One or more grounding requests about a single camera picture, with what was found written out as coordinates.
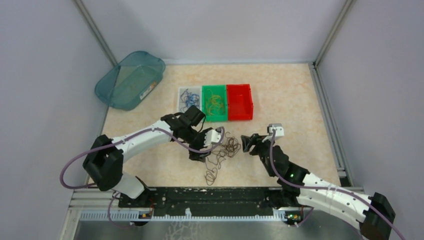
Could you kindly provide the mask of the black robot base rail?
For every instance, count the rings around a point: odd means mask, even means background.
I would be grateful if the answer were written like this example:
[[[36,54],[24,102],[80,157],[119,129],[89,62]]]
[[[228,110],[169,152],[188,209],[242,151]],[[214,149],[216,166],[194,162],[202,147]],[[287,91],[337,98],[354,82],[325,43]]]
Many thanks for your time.
[[[294,194],[281,187],[156,187],[136,199],[123,194],[120,208],[147,208],[155,217],[271,216],[280,208],[300,208]]]

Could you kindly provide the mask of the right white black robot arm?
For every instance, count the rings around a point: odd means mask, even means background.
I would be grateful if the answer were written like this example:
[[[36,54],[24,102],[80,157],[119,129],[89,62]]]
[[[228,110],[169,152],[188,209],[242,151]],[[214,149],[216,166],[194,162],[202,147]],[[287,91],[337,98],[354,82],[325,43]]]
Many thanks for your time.
[[[243,152],[258,156],[270,177],[282,186],[281,199],[287,206],[308,206],[350,224],[369,240],[388,240],[396,213],[379,192],[361,194],[325,181],[291,162],[271,136],[257,133],[241,136]]]

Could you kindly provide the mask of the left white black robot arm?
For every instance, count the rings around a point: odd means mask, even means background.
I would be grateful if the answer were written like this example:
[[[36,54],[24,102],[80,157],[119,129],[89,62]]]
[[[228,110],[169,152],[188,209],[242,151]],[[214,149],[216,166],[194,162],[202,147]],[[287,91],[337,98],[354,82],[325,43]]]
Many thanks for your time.
[[[123,165],[129,159],[155,146],[175,142],[188,149],[189,159],[204,162],[222,140],[222,129],[212,127],[196,130],[206,115],[196,106],[185,112],[162,116],[139,131],[109,138],[105,134],[94,141],[83,168],[102,191],[116,191],[130,198],[138,207],[149,203],[147,185],[137,176],[125,173]]]

